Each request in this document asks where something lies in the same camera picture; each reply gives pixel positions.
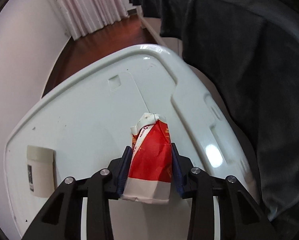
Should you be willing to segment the red white carton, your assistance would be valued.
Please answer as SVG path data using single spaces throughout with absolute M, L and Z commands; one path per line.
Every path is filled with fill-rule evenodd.
M 144 113 L 131 127 L 132 160 L 121 198 L 168 204 L 172 181 L 172 145 L 166 119 Z

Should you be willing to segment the dark blanket on bed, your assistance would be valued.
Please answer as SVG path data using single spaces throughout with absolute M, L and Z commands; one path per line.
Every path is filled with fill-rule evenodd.
M 281 239 L 299 239 L 299 0 L 130 0 L 182 41 L 254 149 Z

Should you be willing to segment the white plastic storage box lid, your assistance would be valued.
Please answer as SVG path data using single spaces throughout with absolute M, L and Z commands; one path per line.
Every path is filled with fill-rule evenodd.
M 56 183 L 83 179 L 108 166 L 132 142 L 144 113 L 166 118 L 181 155 L 208 174 L 239 179 L 253 197 L 256 181 L 213 83 L 176 53 L 141 44 L 117 51 L 77 72 L 44 96 L 11 133 L 4 157 L 13 220 L 23 235 L 44 198 L 29 189 L 29 145 L 53 149 Z

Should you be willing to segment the white cylindrical jar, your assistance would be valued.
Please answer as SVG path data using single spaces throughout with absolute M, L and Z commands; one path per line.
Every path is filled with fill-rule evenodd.
M 55 190 L 54 153 L 50 148 L 27 146 L 29 189 L 36 197 L 49 198 Z

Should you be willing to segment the pink striped curtain left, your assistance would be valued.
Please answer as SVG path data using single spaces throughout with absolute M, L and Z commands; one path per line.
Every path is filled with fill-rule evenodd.
M 73 40 L 128 18 L 122 0 L 48 0 Z

